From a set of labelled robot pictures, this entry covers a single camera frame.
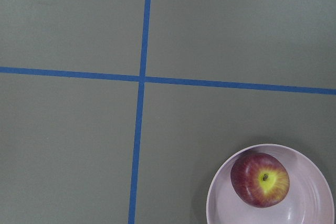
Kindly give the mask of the red yellow apple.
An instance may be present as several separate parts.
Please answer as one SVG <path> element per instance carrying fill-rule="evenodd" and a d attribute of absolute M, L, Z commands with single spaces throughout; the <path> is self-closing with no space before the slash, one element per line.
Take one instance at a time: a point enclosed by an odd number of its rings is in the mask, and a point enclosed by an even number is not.
<path fill-rule="evenodd" d="M 246 204 L 268 208 L 283 201 L 290 188 L 287 170 L 266 153 L 247 153 L 238 158 L 230 171 L 234 191 Z"/>

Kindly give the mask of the pink plate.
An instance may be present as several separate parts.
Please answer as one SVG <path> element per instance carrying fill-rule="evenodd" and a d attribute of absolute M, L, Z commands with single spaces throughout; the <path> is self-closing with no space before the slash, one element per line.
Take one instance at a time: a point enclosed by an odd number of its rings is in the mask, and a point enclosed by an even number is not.
<path fill-rule="evenodd" d="M 243 202 L 234 191 L 231 168 L 249 152 L 270 154 L 286 168 L 290 188 L 279 204 L 256 208 Z M 322 172 L 309 158 L 283 145 L 258 144 L 236 152 L 219 168 L 207 195 L 207 223 L 334 223 L 334 219 L 332 193 Z"/>

